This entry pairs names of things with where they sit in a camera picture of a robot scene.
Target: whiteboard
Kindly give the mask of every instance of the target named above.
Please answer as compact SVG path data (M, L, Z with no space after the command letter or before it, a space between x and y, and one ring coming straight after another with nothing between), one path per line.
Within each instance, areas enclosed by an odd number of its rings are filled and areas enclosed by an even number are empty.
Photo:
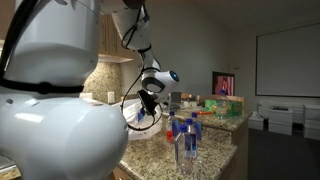
M320 24L257 36L256 95L320 97Z

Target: tv screen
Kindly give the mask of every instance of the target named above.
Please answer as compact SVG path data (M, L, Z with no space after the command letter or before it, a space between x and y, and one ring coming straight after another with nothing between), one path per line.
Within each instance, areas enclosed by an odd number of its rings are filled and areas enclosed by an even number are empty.
M235 95L235 75L212 72L212 94L220 94L221 90L225 90L227 96Z

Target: plastic bottle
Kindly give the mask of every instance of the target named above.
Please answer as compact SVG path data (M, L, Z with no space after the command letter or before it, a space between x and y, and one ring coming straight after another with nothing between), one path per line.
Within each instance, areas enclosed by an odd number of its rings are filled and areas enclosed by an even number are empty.
M174 112L170 111L169 117L168 117L167 123L166 123L166 137L167 137L167 141L170 143L174 142L174 137L173 137L173 132L172 132L172 121L173 120L174 120Z
M180 133L175 139L174 143L174 155L176 162L176 169L181 174L192 173L192 138L188 133L187 125L180 125Z
M198 121L198 114L196 112L192 112L191 113L191 117L193 119L193 124L194 124L194 128L196 129L196 133L197 133L197 141L201 141L202 138L202 124L201 122Z
M226 119L228 115L228 98L225 94L225 90L221 90L220 95L217 98L216 115L218 119Z
M193 120L191 118L186 119L186 124L188 126L188 133L192 138L192 147L191 147L192 158L196 159L197 158L197 131L194 128Z

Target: wooden cabinet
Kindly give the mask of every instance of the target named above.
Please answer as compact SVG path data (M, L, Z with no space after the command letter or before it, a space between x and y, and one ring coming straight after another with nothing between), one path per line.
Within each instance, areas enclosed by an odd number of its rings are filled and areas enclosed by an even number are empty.
M15 10L14 0L0 0L0 40L4 40Z
M132 180L125 172L123 172L120 168L116 167L113 170L114 179L115 180Z
M100 17L99 54L130 59L136 57L135 52L121 46L121 38L111 15Z

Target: green box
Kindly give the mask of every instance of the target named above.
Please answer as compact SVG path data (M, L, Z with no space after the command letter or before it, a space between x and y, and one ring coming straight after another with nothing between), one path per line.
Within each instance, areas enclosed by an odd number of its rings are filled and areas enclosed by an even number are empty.
M228 107L228 110L227 110L228 117L235 117L235 116L242 115L242 102L228 100L227 107ZM212 99L205 100L206 111L212 111L213 114L216 114L216 109L217 109L216 100L212 100Z

